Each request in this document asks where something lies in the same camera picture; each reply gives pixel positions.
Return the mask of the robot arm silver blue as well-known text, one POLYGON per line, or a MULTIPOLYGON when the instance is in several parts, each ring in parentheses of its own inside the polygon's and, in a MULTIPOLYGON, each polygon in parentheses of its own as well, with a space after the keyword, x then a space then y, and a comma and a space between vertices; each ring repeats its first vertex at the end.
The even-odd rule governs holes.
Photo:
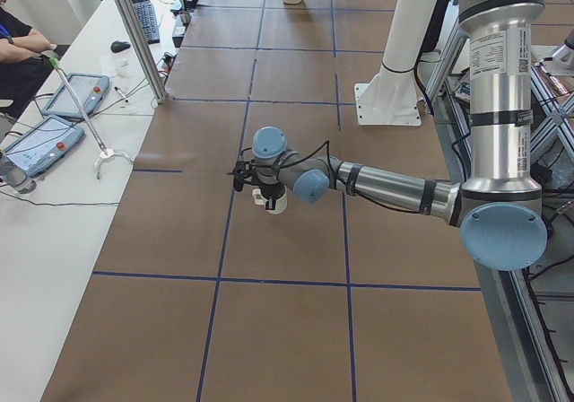
POLYGON ((551 59, 553 63, 560 64, 566 68, 573 67, 574 59, 574 30, 571 30, 570 34, 566 37, 561 45, 556 47, 551 53, 551 59))
POLYGON ((458 229, 467 254, 498 271, 530 267, 546 250, 542 189, 532 178, 531 27, 544 0, 459 0, 469 48, 469 174, 426 179, 339 159, 328 144, 301 155, 284 132, 262 127, 235 186, 271 214, 294 195, 313 203, 329 189, 387 209, 439 218, 458 229))

